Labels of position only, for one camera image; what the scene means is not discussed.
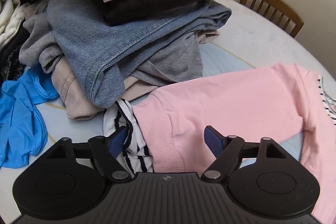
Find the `wooden chair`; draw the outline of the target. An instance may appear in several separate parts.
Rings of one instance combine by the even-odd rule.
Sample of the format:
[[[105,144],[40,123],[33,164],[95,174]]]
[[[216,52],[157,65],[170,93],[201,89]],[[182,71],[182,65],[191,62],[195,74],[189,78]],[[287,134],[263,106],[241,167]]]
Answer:
[[[304,25],[299,14],[283,0],[240,0],[240,4],[269,20],[292,38]]]

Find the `blue nitrile gloves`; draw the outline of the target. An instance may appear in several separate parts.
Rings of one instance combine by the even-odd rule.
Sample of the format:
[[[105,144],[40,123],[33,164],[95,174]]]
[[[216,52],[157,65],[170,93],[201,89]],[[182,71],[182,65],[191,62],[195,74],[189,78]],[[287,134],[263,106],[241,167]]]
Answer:
[[[1,167],[21,168],[42,152],[47,128],[37,105],[59,97],[40,65],[1,86]]]

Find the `grey knit garment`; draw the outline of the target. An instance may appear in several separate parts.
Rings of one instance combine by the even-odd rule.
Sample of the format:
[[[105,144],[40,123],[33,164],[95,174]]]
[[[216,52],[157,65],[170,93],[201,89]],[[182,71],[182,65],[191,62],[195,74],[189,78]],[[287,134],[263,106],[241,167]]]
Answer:
[[[33,14],[24,22],[23,27],[30,37],[21,46],[19,61],[30,67],[39,63],[46,73],[51,73],[65,57],[52,36],[47,21],[47,5],[47,0],[38,2]],[[125,87],[128,89],[140,81],[151,86],[164,86],[202,77],[200,42],[199,32],[181,36],[135,69],[125,80]]]

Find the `cream knit sweater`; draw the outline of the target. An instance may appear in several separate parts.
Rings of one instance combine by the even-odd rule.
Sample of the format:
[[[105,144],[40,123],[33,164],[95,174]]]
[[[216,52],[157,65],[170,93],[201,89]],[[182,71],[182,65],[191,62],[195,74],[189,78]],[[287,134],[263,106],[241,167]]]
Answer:
[[[1,0],[1,50],[17,34],[25,19],[25,9],[29,5],[29,3],[21,4],[20,0]]]

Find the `blue denim jeans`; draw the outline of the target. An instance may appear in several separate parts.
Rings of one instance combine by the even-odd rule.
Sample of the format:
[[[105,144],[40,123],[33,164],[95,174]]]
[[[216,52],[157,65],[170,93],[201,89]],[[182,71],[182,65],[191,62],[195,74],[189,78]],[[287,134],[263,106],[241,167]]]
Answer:
[[[91,0],[47,0],[47,20],[86,97],[109,108],[125,79],[161,48],[194,31],[217,30],[231,15],[201,0],[150,19],[111,27]]]

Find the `pink sweatshirt with striped trim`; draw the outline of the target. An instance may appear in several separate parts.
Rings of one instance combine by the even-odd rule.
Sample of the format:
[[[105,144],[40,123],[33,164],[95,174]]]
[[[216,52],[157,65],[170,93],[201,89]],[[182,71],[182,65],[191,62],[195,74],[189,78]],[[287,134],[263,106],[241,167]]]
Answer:
[[[277,64],[167,85],[136,105],[117,100],[104,115],[104,135],[121,126],[117,154],[132,174],[202,173],[215,159],[207,126],[246,141],[281,143],[303,132],[301,164],[321,187],[313,215],[335,223],[335,111],[316,72]]]

